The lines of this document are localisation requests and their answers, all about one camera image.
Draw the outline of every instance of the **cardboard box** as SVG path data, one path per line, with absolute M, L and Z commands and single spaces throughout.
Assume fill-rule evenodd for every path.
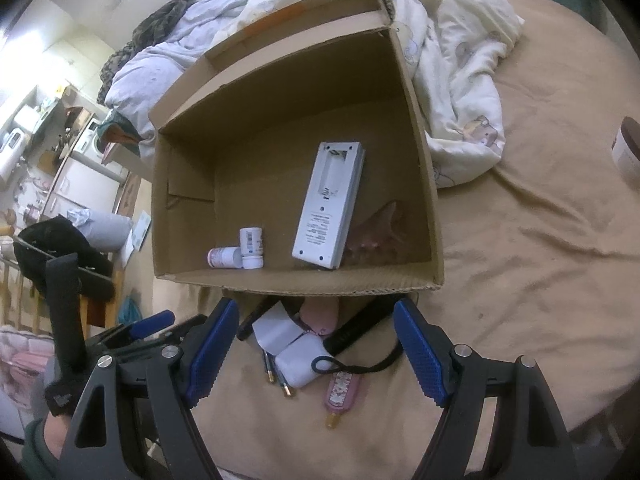
M 437 288 L 444 280 L 424 124 L 388 0 L 303 0 L 210 49 L 149 117 L 156 275 L 263 294 Z M 351 226 L 407 205 L 406 263 L 325 270 L 291 256 L 318 145 L 366 149 Z M 264 229 L 260 270 L 209 269 L 207 251 Z

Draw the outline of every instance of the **cardboard flap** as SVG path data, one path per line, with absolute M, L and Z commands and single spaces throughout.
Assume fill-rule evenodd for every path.
M 323 23 L 377 11 L 385 25 L 391 22 L 384 0 L 302 0 L 253 22 L 212 47 L 181 76 L 149 111 L 157 130 L 175 115 L 185 100 L 219 72 L 269 44 Z
M 323 23 L 318 27 L 270 44 L 257 52 L 243 57 L 206 82 L 173 113 L 165 127 L 171 126 L 173 120 L 193 108 L 194 105 L 213 94 L 213 92 L 251 72 L 314 46 L 372 30 L 386 30 L 384 18 L 380 12 L 365 12 L 356 16 L 341 18 L 334 22 Z
M 166 276 L 176 282 L 247 290 L 247 271 L 194 270 Z M 440 288 L 426 276 L 433 276 L 432 262 L 385 267 L 342 267 L 340 272 L 316 269 L 251 271 L 251 292 L 279 296 L 376 296 L 413 290 Z
M 172 146 L 168 166 L 169 195 L 210 202 L 216 199 L 214 175 L 194 164 L 189 150 Z

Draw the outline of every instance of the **washing machine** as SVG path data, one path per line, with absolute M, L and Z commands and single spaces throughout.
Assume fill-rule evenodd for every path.
M 96 117 L 92 117 L 85 129 L 80 134 L 78 142 L 71 151 L 71 158 L 74 158 L 78 162 L 82 162 L 89 168 L 98 171 L 99 173 L 106 175 L 113 180 L 117 180 L 120 183 L 124 183 L 127 179 L 129 171 L 123 168 L 117 162 L 110 162 L 109 164 L 102 163 L 102 156 L 104 155 L 98 149 L 98 126 L 100 120 Z

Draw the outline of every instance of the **green sleeve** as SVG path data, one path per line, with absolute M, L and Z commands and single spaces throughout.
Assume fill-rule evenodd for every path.
M 20 462 L 25 474 L 33 480 L 55 480 L 58 460 L 44 442 L 44 419 L 34 420 L 24 428 L 24 447 Z

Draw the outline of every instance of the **pink object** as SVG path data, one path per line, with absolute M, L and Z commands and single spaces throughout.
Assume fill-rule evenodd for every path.
M 338 298 L 310 296 L 300 308 L 300 321 L 317 335 L 329 335 L 338 325 Z
M 353 407 L 359 383 L 360 375 L 354 375 L 349 372 L 334 374 L 324 400 L 324 405 L 329 410 L 326 420 L 328 428 L 335 428 L 340 416 Z
M 344 248 L 345 265 L 389 265 L 406 256 L 401 202 L 387 202 L 363 223 L 349 230 Z
M 30 395 L 37 375 L 44 371 L 47 361 L 53 355 L 32 352 L 16 352 L 7 362 L 10 384 L 5 384 L 5 392 L 24 409 L 30 408 Z

